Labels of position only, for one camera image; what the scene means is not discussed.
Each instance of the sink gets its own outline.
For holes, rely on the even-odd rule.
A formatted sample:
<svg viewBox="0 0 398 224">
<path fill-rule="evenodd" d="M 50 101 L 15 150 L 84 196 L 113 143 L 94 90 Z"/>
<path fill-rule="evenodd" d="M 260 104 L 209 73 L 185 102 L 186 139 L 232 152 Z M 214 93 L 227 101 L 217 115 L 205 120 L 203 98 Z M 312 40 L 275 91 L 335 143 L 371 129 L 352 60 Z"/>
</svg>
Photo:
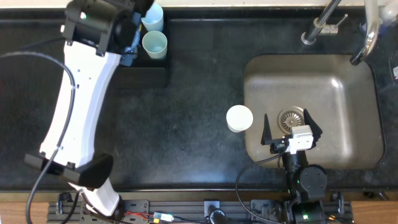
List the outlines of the sink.
<svg viewBox="0 0 398 224">
<path fill-rule="evenodd" d="M 371 68 L 352 66 L 349 55 L 263 55 L 244 71 L 244 105 L 253 113 L 246 150 L 253 161 L 271 156 L 260 144 L 264 114 L 272 138 L 303 123 L 308 109 L 322 128 L 317 147 L 307 151 L 310 164 L 333 169 L 374 167 L 384 154 L 379 110 Z M 277 161 L 263 164 L 277 167 Z"/>
</svg>

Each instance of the wooden floor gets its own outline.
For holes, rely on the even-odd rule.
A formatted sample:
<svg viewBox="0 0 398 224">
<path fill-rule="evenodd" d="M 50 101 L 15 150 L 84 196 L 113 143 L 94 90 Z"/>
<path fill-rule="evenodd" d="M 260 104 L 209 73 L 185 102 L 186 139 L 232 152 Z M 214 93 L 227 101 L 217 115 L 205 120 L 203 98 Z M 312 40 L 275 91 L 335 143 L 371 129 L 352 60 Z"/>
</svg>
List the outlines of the wooden floor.
<svg viewBox="0 0 398 224">
<path fill-rule="evenodd" d="M 353 202 L 354 220 L 358 224 L 398 224 L 398 202 Z M 32 221 L 46 222 L 48 203 L 32 204 Z M 1 202 L 0 224 L 25 223 L 24 202 Z"/>
</svg>

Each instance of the faucet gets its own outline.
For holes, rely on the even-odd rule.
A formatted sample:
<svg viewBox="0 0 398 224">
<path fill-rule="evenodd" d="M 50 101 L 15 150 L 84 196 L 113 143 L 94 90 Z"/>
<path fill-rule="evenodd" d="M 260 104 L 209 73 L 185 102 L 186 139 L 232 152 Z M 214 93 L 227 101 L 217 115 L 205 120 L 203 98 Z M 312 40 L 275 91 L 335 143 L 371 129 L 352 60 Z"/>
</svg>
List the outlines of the faucet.
<svg viewBox="0 0 398 224">
<path fill-rule="evenodd" d="M 327 26 L 326 21 L 340 2 L 341 0 L 331 0 L 321 15 L 314 19 L 308 32 L 304 32 L 301 36 L 301 40 L 304 44 L 314 44 L 317 35 L 325 33 L 323 30 L 325 30 Z M 354 54 L 349 60 L 352 65 L 358 65 L 372 52 L 377 41 L 377 36 L 379 35 L 379 8 L 377 6 L 377 0 L 364 0 L 364 3 L 366 11 L 366 36 L 364 45 L 358 50 L 358 53 Z M 333 27 L 329 26 L 328 30 L 332 30 L 329 31 L 329 34 L 336 34 L 338 26 L 345 18 L 346 16 L 337 25 Z"/>
</svg>

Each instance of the drain strainer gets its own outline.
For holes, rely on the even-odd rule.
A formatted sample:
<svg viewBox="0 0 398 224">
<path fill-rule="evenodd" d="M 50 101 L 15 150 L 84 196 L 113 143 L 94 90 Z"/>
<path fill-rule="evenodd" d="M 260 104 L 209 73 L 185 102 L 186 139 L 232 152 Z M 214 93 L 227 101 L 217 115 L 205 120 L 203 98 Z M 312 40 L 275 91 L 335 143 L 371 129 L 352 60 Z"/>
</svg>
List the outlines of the drain strainer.
<svg viewBox="0 0 398 224">
<path fill-rule="evenodd" d="M 293 127 L 304 125 L 303 109 L 291 106 L 279 113 L 278 124 L 281 130 L 290 134 Z"/>
</svg>

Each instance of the dark countertop surface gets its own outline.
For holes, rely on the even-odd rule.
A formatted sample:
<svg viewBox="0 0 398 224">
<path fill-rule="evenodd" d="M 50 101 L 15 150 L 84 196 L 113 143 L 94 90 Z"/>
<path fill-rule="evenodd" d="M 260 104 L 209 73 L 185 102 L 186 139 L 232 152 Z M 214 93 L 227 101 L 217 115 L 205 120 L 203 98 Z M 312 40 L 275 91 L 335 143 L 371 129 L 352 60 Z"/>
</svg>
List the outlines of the dark countertop surface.
<svg viewBox="0 0 398 224">
<path fill-rule="evenodd" d="M 358 24 L 363 9 L 339 9 L 349 18 L 337 36 L 301 43 L 319 9 L 168 9 L 170 80 L 166 88 L 108 88 L 99 117 L 95 147 L 114 156 L 111 174 L 118 191 L 137 189 L 232 189 L 238 172 L 252 160 L 244 133 L 232 133 L 225 115 L 243 105 L 243 71 L 263 54 L 352 54 L 363 43 Z M 60 10 L 0 12 L 1 52 L 59 36 Z M 328 170 L 328 188 L 398 187 L 398 28 L 379 38 L 366 59 L 374 70 L 386 151 L 367 170 Z M 63 58 L 63 43 L 37 50 Z M 0 60 L 0 190 L 29 190 L 38 172 L 23 163 L 36 154 L 50 126 L 62 71 L 41 59 Z M 247 189 L 286 190 L 282 169 L 253 167 L 241 178 Z M 42 190 L 71 189 L 45 177 Z"/>
</svg>

